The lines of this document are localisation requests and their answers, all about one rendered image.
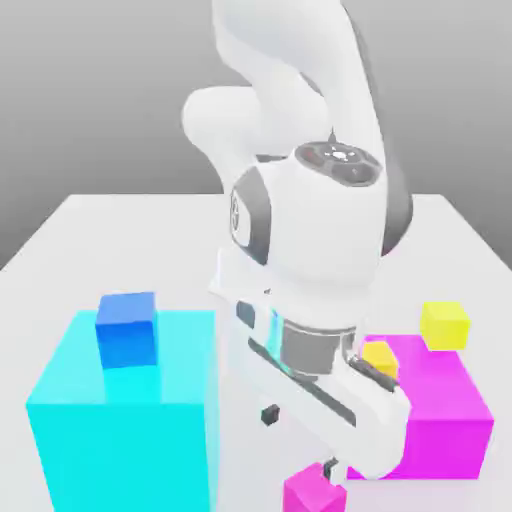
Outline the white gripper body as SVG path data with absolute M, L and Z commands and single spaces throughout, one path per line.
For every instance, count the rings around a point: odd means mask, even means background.
M 251 332 L 233 319 L 227 330 L 228 353 L 232 367 L 258 391 L 365 478 L 382 478 L 400 464 L 410 401 L 395 379 L 348 348 L 348 335 L 342 337 L 330 374 L 302 380 L 280 367 Z

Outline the small magenta cube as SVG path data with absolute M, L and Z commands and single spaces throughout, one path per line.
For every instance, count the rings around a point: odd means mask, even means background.
M 315 463 L 284 482 L 282 512 L 345 512 L 347 492 L 333 485 Z

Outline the small yellow cube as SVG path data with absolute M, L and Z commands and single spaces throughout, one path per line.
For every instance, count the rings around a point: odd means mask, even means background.
M 467 344 L 471 321 L 459 302 L 425 302 L 420 334 L 430 351 L 461 351 Z
M 386 341 L 366 341 L 362 347 L 361 356 L 385 375 L 393 379 L 398 378 L 399 362 Z

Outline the small blue cube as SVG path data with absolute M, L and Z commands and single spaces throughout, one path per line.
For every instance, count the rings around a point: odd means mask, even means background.
M 153 292 L 104 295 L 95 330 L 102 367 L 157 364 L 156 307 Z

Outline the large magenta box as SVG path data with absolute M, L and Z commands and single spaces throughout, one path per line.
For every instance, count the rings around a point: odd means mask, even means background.
M 398 360 L 411 403 L 400 464 L 387 480 L 476 480 L 494 417 L 458 353 L 430 351 L 419 335 L 369 335 Z

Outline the large cyan box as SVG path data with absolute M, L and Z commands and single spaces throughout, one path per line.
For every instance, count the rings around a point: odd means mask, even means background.
M 54 512 L 217 512 L 215 315 L 162 311 L 155 366 L 104 369 L 72 319 L 26 402 Z

